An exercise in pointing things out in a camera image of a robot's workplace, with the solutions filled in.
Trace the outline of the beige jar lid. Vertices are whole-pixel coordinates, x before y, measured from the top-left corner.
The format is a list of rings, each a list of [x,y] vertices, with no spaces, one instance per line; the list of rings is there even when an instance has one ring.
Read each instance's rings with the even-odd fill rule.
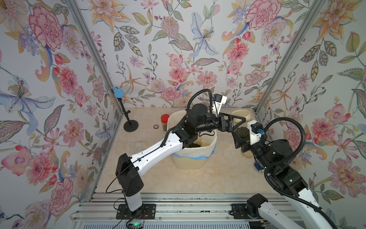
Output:
[[[244,156],[245,158],[252,158],[253,154],[251,151],[247,151],[247,152],[242,152],[242,156]]]
[[[239,117],[243,117],[246,119],[246,122],[251,121],[252,116],[251,116],[251,111],[248,109],[239,109],[239,110],[235,110],[231,113],[231,115],[233,116],[239,116]]]

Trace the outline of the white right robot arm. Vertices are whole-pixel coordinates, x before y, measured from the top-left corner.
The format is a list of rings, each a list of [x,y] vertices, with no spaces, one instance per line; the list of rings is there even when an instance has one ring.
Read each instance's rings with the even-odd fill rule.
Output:
[[[238,123],[230,123],[235,147],[242,152],[252,153],[255,166],[263,172],[269,186],[295,208],[307,228],[335,229],[335,223],[319,206],[308,184],[290,167],[290,163],[305,146],[306,134],[303,127],[288,117],[275,118],[265,127],[257,121],[251,121],[247,127],[243,127],[246,119],[237,119]],[[279,121],[290,122],[298,129],[300,143],[296,149],[292,149],[286,139],[266,141],[269,128]]]

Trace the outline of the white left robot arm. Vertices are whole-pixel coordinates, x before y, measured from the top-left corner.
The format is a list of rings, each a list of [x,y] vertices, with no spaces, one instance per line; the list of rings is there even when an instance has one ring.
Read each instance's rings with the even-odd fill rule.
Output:
[[[226,97],[212,94],[209,89],[195,93],[187,103],[186,113],[178,124],[167,130],[160,142],[145,151],[119,157],[115,179],[121,185],[124,195],[124,215],[129,219],[138,219],[144,215],[141,190],[144,186],[142,176],[154,165],[196,141],[200,133],[215,130],[234,133],[246,122],[245,117],[222,113],[221,106]]]

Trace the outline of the beige lid tea jar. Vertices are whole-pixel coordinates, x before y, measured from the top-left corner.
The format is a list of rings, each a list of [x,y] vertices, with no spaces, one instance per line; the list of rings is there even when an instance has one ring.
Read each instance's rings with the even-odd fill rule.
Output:
[[[238,129],[236,129],[236,131],[241,136],[241,138],[243,139],[243,141],[250,140],[249,129],[247,127],[240,127]]]

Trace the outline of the clear glass tea jar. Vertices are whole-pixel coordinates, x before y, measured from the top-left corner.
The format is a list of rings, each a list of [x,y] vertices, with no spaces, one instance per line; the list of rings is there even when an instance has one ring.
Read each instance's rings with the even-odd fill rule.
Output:
[[[143,144],[140,142],[132,142],[128,145],[129,156],[138,154],[144,150]]]

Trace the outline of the cream trash bin with liner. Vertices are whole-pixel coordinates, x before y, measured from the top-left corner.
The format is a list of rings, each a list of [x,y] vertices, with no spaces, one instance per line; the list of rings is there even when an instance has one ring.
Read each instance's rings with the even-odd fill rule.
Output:
[[[200,169],[214,153],[216,145],[216,130],[199,133],[198,138],[189,147],[173,153],[173,162],[179,169]]]

